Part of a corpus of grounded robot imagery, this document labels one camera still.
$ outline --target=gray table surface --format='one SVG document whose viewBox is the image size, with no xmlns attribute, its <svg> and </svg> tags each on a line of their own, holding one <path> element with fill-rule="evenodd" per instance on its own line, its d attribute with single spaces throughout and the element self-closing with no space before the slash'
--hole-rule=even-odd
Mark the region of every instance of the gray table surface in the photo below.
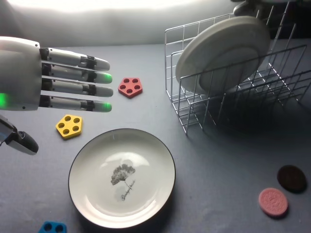
<svg viewBox="0 0 311 233">
<path fill-rule="evenodd" d="M 176 164 L 176 183 L 158 215 L 122 232 L 310 232 L 310 189 L 292 194 L 276 180 L 278 169 L 286 164 L 299 166 L 311 179 L 308 125 L 291 127 L 291 119 L 283 127 L 253 134 L 215 127 L 203 133 L 193 127 L 186 137 L 165 93 L 163 45 L 65 49 L 110 62 L 113 109 L 106 114 L 44 108 L 0 111 L 40 146 L 36 156 L 6 145 L 0 148 L 1 233 L 36 233 L 47 220 L 65 223 L 69 233 L 115 232 L 92 225 L 76 211 L 69 197 L 68 174 L 83 145 L 101 133 L 124 127 L 152 133 L 167 145 Z M 119 94 L 124 77 L 140 78 L 143 94 L 131 100 Z M 294 115 L 301 115 L 298 112 L 294 110 Z M 82 135 L 68 141 L 55 129 L 65 114 L 84 121 Z M 284 191 L 290 205 L 286 218 L 274 220 L 260 210 L 258 195 L 267 187 Z"/>
</svg>

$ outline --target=flower design on plate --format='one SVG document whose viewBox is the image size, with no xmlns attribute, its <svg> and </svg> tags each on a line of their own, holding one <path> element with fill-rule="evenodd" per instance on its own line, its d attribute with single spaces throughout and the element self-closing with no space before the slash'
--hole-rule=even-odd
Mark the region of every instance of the flower design on plate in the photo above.
<svg viewBox="0 0 311 233">
<path fill-rule="evenodd" d="M 111 176 L 111 183 L 112 185 L 116 185 L 120 181 L 124 181 L 124 183 L 132 189 L 126 182 L 126 178 L 132 175 L 135 172 L 135 169 L 132 166 L 128 166 L 127 164 L 122 164 L 118 166 L 114 171 L 113 175 Z"/>
</svg>

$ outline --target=pink round coaster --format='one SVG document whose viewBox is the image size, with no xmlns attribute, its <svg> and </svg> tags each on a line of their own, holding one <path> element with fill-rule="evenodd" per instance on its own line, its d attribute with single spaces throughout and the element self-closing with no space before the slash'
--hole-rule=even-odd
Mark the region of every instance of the pink round coaster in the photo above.
<svg viewBox="0 0 311 233">
<path fill-rule="evenodd" d="M 259 194 L 259 205 L 263 212 L 272 217 L 286 213 L 288 203 L 285 195 L 276 188 L 266 188 Z"/>
</svg>

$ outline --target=dish rack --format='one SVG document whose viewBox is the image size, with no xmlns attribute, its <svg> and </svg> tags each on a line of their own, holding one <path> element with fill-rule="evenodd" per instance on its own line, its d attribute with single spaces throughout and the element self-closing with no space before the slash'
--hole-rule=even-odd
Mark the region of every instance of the dish rack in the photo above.
<svg viewBox="0 0 311 233">
<path fill-rule="evenodd" d="M 165 31 L 165 89 L 186 134 L 192 125 L 199 125 L 204 130 L 207 119 L 211 119 L 215 125 L 228 122 L 232 125 L 241 120 L 245 122 L 246 119 L 252 122 L 257 119 L 263 120 L 271 117 L 277 104 L 285 107 L 289 99 L 295 99 L 297 102 L 303 99 L 311 84 L 311 70 L 301 72 L 298 69 L 307 45 L 289 46 L 296 29 L 296 24 L 284 24 L 289 5 L 288 2 L 284 12 L 276 15 L 272 6 L 269 17 L 263 19 L 266 25 L 269 25 L 272 19 L 274 22 L 280 20 L 279 26 L 270 29 L 276 32 L 276 36 L 267 55 L 181 77 L 180 83 L 176 80 L 175 67 L 186 45 L 209 26 L 234 16 L 222 15 Z M 289 29 L 290 35 L 286 40 L 280 40 L 279 36 L 285 27 Z M 242 74 L 239 85 L 229 90 L 225 90 L 225 81 L 223 92 L 219 95 L 199 95 L 195 93 L 196 89 L 190 92 L 183 88 L 182 83 L 185 79 L 196 77 L 197 80 L 203 73 L 210 75 L 210 84 L 213 82 L 213 73 L 221 70 L 227 80 L 230 69 L 234 66 L 245 67 L 258 59 L 262 59 L 263 62 L 256 72 L 246 80 L 242 80 Z"/>
</svg>

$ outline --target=plate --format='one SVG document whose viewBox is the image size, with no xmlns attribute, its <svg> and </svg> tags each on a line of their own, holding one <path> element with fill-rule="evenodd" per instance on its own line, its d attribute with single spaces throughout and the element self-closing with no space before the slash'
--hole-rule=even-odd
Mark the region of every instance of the plate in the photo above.
<svg viewBox="0 0 311 233">
<path fill-rule="evenodd" d="M 163 207 L 175 177 L 173 157 L 158 138 L 118 129 L 95 137 L 80 150 L 70 169 L 69 193 L 92 223 L 127 228 Z"/>
<path fill-rule="evenodd" d="M 211 73 L 184 78 L 182 86 L 197 94 L 217 95 L 248 78 L 260 66 L 259 56 L 267 54 L 270 35 L 265 24 L 255 17 L 242 16 L 225 19 L 210 26 L 194 38 L 184 49 L 176 65 L 176 78 L 239 63 Z"/>
</svg>

